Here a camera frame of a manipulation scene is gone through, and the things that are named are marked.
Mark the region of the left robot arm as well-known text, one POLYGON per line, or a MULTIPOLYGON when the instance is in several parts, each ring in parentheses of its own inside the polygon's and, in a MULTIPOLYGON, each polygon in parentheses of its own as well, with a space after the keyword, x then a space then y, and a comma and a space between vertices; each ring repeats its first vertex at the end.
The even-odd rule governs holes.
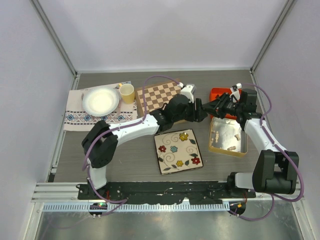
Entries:
POLYGON ((106 167, 113 159, 118 146, 139 137, 155 135, 172 128, 179 121, 202 122, 208 114, 201 99, 191 102, 178 94, 163 107, 143 117, 124 124, 107 124, 98 121, 89 131, 81 145, 85 154, 83 170, 87 170, 89 194, 100 200, 107 192, 106 167))

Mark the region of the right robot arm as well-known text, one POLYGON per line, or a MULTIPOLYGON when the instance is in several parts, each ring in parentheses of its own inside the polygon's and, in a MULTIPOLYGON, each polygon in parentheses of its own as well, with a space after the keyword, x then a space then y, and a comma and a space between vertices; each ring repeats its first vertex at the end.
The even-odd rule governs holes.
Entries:
POLYGON ((282 147, 268 129, 263 115, 257 112, 255 90, 243 89, 237 101, 234 101, 230 94, 224 93, 217 99, 203 104, 202 109, 220 119, 226 115, 234 116, 259 152, 252 173, 230 174, 231 182, 225 186, 230 197, 238 197, 244 189, 273 195, 292 195, 295 192, 299 156, 296 152, 287 151, 282 147))

